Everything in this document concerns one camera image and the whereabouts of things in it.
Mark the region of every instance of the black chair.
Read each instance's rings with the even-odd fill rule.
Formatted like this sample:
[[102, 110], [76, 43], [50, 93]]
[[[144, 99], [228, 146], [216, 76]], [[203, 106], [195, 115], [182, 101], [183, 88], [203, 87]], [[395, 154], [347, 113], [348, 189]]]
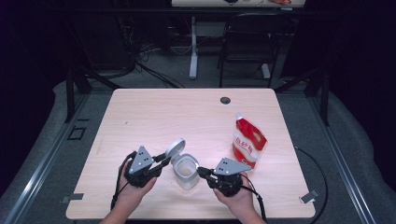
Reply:
[[240, 13], [224, 26], [218, 68], [222, 87], [224, 62], [271, 64], [267, 88], [271, 86], [280, 43], [290, 27], [290, 19], [281, 14]]

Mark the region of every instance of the human hand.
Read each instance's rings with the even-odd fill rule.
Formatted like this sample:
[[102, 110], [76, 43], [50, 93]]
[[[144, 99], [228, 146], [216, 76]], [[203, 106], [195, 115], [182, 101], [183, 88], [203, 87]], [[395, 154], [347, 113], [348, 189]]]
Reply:
[[[247, 173], [242, 172], [241, 175], [244, 175], [242, 176], [243, 186], [251, 189], [248, 180], [245, 178], [245, 176], [248, 176]], [[254, 209], [252, 192], [246, 189], [240, 189], [234, 196], [226, 197], [218, 189], [213, 189], [213, 191], [215, 192], [216, 197], [218, 197], [218, 200], [227, 205], [231, 213], [233, 213], [233, 215], [242, 223], [265, 223]]]
[[143, 188], [137, 188], [128, 184], [128, 180], [125, 178], [125, 169], [128, 163], [129, 162], [126, 162], [122, 168], [119, 184], [120, 188], [118, 189], [120, 193], [116, 204], [101, 223], [124, 223], [157, 181], [157, 177], [153, 177]]
[[287, 4], [290, 4], [291, 0], [270, 0], [270, 2], [277, 3], [277, 4], [280, 4], [282, 6], [285, 6]]

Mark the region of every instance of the snack bag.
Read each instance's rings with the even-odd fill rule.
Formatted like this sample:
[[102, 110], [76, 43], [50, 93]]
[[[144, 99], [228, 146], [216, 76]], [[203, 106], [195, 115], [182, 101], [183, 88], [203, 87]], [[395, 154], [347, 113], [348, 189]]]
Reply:
[[233, 154], [236, 159], [252, 168], [267, 144], [262, 132], [241, 114], [236, 114], [236, 131], [233, 137]]

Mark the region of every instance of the table top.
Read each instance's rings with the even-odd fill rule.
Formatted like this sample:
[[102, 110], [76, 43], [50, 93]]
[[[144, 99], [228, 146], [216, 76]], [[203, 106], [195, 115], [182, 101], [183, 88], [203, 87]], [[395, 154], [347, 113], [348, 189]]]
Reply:
[[238, 0], [229, 4], [225, 0], [172, 0], [172, 7], [303, 7], [305, 0], [291, 0], [282, 6], [269, 0]]
[[[221, 97], [229, 97], [231, 102], [225, 105]], [[308, 193], [308, 188], [276, 95], [270, 89], [114, 91], [75, 189], [75, 193], [83, 193], [83, 198], [70, 202], [67, 217], [105, 217], [116, 187], [118, 168], [140, 146], [151, 156], [157, 156], [182, 137], [186, 146], [181, 154], [191, 154], [201, 166], [216, 168], [221, 158], [234, 159], [236, 113], [252, 121], [268, 140], [255, 169], [247, 171], [263, 197], [267, 217], [312, 217], [313, 204], [299, 200]], [[254, 201], [260, 213], [260, 206]], [[192, 189], [180, 187], [169, 164], [130, 218], [234, 216], [217, 200], [204, 179]]]

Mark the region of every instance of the dark background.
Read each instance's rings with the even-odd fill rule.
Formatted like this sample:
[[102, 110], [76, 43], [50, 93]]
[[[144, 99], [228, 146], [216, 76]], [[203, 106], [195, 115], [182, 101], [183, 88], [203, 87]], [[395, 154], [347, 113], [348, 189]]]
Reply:
[[[115, 4], [108, 0], [82, 2], [84, 7]], [[148, 1], [140, 7], [154, 2], [156, 7], [169, 6], [169, 1]], [[353, 4], [363, 4], [348, 3], [309, 1], [306, 7], [348, 12], [353, 10]], [[64, 18], [60, 13], [43, 10], [52, 4], [38, 0], [0, 3], [1, 194], [35, 143], [53, 106], [52, 88], [65, 80], [69, 67], [83, 64], [92, 69], [125, 69], [133, 66], [134, 53], [139, 47], [138, 41], [132, 46], [125, 42], [120, 21], [114, 16]], [[55, 1], [55, 4], [74, 7], [82, 3]], [[396, 139], [395, 11], [395, 3], [391, 1], [370, 5], [359, 22], [352, 22], [345, 47], [336, 54], [329, 73], [331, 91], [368, 133], [375, 149], [375, 162], [385, 181], [396, 190], [396, 153], [392, 141]], [[169, 34], [164, 27], [175, 22], [175, 18], [163, 18], [136, 20], [136, 27], [140, 28], [142, 38], [166, 49]], [[299, 76], [317, 67], [344, 24], [301, 20], [282, 76]], [[154, 31], [162, 32], [163, 38], [154, 35]]]

